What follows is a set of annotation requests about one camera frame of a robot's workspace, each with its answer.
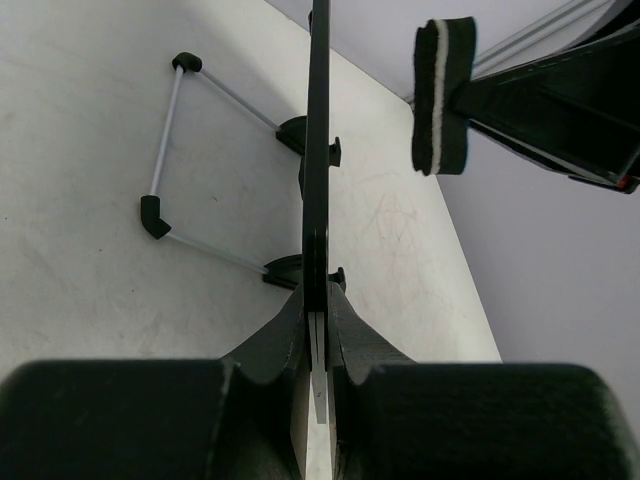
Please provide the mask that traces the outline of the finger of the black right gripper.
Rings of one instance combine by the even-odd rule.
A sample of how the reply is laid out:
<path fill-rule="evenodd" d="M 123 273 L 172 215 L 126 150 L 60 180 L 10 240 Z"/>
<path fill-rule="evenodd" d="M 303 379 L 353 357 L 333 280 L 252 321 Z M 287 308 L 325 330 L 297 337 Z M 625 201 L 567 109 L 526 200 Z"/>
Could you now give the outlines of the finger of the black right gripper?
<path fill-rule="evenodd" d="M 639 187 L 639 25 L 471 81 L 452 108 L 542 168 L 630 194 Z"/>

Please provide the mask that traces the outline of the white whiteboard black frame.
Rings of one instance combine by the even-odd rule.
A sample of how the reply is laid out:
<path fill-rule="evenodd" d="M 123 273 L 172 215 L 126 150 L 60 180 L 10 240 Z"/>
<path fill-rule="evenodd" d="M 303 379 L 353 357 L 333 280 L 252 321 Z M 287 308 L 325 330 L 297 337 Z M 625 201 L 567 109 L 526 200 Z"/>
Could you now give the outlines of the white whiteboard black frame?
<path fill-rule="evenodd" d="M 328 311 L 329 100 L 331 2 L 312 9 L 303 188 L 303 303 L 308 316 Z"/>

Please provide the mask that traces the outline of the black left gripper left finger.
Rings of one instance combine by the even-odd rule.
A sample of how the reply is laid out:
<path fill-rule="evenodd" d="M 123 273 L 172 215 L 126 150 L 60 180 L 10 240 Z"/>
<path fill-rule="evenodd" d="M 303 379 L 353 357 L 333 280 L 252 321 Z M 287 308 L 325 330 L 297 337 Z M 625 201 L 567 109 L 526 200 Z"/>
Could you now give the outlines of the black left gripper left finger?
<path fill-rule="evenodd" d="M 5 479 L 301 479 L 300 291 L 219 359 L 41 360 L 1 385 Z"/>

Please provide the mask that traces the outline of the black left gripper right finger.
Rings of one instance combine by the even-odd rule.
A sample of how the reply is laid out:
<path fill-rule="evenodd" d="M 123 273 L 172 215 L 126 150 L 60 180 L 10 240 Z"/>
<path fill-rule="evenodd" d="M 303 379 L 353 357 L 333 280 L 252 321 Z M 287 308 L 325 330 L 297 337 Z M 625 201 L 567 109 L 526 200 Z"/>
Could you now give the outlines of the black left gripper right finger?
<path fill-rule="evenodd" d="M 571 364 L 418 363 L 331 292 L 336 479 L 635 479 L 639 446 L 594 371 Z"/>

